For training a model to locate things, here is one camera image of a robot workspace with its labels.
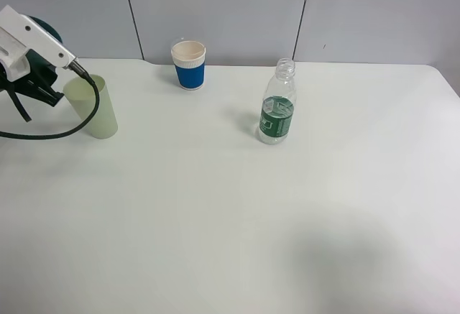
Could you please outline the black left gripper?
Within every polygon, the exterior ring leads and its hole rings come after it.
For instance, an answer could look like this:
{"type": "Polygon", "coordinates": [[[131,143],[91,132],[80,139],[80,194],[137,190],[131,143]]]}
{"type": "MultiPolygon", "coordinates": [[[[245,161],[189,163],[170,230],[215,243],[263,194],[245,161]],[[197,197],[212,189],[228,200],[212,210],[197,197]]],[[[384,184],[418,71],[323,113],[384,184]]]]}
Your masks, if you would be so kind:
{"type": "Polygon", "coordinates": [[[52,88],[58,78],[56,67],[34,50],[29,50],[25,58],[29,62],[30,73],[14,81],[14,91],[55,107],[64,96],[52,88]]]}

